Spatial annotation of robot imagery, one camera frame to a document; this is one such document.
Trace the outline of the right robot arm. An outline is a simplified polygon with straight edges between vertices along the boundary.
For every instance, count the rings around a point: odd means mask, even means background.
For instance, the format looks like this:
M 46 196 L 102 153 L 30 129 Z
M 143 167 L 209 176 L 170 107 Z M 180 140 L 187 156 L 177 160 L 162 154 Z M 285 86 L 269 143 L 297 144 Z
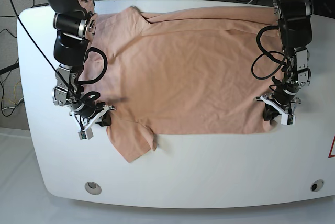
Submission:
M 53 55 L 60 64 L 55 73 L 57 85 L 53 89 L 53 103 L 70 110 L 70 115 L 79 125 L 80 133 L 86 133 L 92 124 L 110 126 L 111 117 L 108 112 L 114 106 L 99 102 L 99 92 L 84 92 L 84 85 L 97 83 L 107 71 L 106 54 L 91 46 L 98 18 L 94 0 L 47 1 L 55 12 L 53 27 L 57 37 Z M 81 81 L 79 77 L 91 52 L 102 57 L 102 71 L 94 79 Z

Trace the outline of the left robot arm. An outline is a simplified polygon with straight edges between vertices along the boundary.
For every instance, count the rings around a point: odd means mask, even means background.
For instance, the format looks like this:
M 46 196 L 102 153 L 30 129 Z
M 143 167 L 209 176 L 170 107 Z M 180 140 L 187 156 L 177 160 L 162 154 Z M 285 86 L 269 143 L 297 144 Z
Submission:
M 296 96 L 301 88 L 310 84 L 311 71 L 308 67 L 309 51 L 307 45 L 312 41 L 311 16 L 312 0 L 273 0 L 274 9 L 278 14 L 277 25 L 262 28 L 256 43 L 262 56 L 277 63 L 277 68 L 263 80 L 271 79 L 271 93 L 256 98 L 264 102 L 263 119 L 271 121 L 281 116 L 283 125 L 295 123 L 294 111 L 301 100 Z M 261 37 L 267 31 L 276 30 L 280 34 L 282 50 L 268 51 L 261 44 Z

